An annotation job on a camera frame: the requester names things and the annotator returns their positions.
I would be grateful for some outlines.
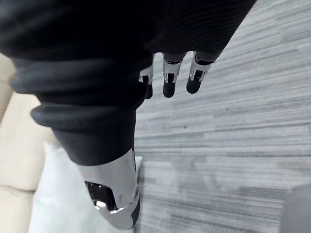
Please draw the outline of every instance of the beige couch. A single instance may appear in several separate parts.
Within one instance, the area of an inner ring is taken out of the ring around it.
[[[1,233],[28,232],[33,195],[44,164],[44,144],[55,140],[50,129],[30,117],[38,100],[12,92],[8,80],[14,74],[11,61],[0,54]]]

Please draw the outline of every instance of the robotic finger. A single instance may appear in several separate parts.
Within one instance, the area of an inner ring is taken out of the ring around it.
[[[202,80],[218,56],[219,54],[215,57],[203,52],[193,52],[193,58],[187,82],[187,91],[190,94],[198,92]]]
[[[185,55],[186,53],[163,53],[163,94],[166,98],[172,97],[175,93],[175,84]]]
[[[154,76],[154,65],[152,63],[151,66],[149,66],[148,68],[142,70],[140,72],[140,76],[139,76],[139,81],[142,83],[145,83],[147,85],[147,94],[146,94],[146,99],[150,99],[152,97],[153,94],[153,89],[152,89],[152,78]]]

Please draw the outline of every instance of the ribbed black fabric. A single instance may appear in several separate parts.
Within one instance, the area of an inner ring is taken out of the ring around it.
[[[255,0],[0,0],[0,52],[34,94],[32,116],[51,127],[69,157],[100,165],[134,141],[135,110],[152,53],[217,57]]]
[[[221,52],[256,0],[176,1],[152,52]]]

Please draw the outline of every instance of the striped carpet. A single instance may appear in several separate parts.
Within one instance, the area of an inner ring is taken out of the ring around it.
[[[311,2],[259,0],[201,90],[138,109],[141,233],[277,233],[287,191],[311,183]]]

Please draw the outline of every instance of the black fingertip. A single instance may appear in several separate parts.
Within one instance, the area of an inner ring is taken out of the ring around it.
[[[152,97],[153,94],[153,89],[152,89],[152,84],[147,84],[147,93],[146,93],[146,97],[145,99],[150,99]]]
[[[187,91],[190,94],[197,93],[198,90],[200,89],[200,86],[201,86],[201,82],[198,79],[194,79],[193,81],[191,81],[190,77],[188,78]]]
[[[175,93],[175,83],[164,82],[163,85],[163,94],[166,98],[171,98]]]

